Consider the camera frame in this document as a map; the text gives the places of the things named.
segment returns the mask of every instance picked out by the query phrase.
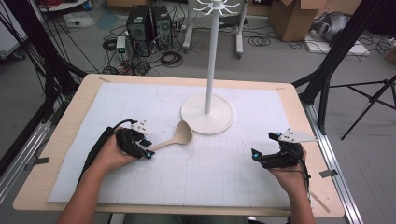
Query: cardboard box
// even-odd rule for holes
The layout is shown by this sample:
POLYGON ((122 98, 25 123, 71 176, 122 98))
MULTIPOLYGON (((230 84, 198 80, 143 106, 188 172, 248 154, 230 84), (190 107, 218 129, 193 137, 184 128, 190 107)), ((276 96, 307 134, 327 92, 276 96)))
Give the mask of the cardboard box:
POLYGON ((385 60, 396 65, 396 47, 385 56, 385 60))
POLYGON ((326 7, 318 11, 318 16, 323 14, 323 12, 334 12, 339 11, 346 13, 348 15, 353 15, 356 8, 358 8, 361 0, 327 0, 326 7))
POLYGON ((274 0, 268 22, 283 41, 303 41, 326 0, 274 0))
POLYGON ((150 0, 107 0, 107 5, 110 7, 131 7, 133 5, 149 5, 150 0))

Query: round white base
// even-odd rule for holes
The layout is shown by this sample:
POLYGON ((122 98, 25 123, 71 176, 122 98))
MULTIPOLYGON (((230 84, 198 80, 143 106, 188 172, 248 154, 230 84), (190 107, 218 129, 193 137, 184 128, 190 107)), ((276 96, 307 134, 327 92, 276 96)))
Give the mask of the round white base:
POLYGON ((233 123, 233 109, 223 98, 212 95, 210 113, 205 113, 206 95, 194 95, 181 107, 181 117, 204 134, 222 133, 233 123))

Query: black tape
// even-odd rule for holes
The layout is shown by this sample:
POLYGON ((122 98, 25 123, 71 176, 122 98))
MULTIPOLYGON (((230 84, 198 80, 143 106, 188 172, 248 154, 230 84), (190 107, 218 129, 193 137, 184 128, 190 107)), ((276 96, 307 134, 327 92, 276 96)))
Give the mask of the black tape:
POLYGON ((321 175, 322 178, 338 175, 338 173, 335 170, 322 171, 319 174, 321 175))
POLYGON ((35 165, 49 163, 49 161, 50 161, 50 157, 35 159, 33 161, 33 164, 26 164, 25 167, 24 167, 24 170, 25 171, 32 171, 33 167, 35 167, 35 165))

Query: computer tower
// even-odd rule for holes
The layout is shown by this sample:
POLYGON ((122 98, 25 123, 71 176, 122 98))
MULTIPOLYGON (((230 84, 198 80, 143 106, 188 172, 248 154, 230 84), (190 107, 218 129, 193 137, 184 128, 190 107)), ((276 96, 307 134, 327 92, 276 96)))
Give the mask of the computer tower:
POLYGON ((168 10, 165 6, 153 6, 151 13, 158 49, 171 49, 173 47, 172 26, 168 10))
POLYGON ((132 6, 126 22, 126 28, 134 55, 149 56, 149 46, 154 37, 149 6, 132 6))

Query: wooden spoon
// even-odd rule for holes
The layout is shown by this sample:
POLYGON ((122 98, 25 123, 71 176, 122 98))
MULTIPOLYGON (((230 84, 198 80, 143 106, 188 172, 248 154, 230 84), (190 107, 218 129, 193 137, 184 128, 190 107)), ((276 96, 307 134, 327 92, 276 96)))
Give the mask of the wooden spoon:
POLYGON ((187 145, 192 139, 192 130, 189 124, 182 120, 178 123, 174 136, 166 142, 160 143, 157 146, 149 147, 148 150, 155 151, 162 147, 167 147, 172 144, 187 145))

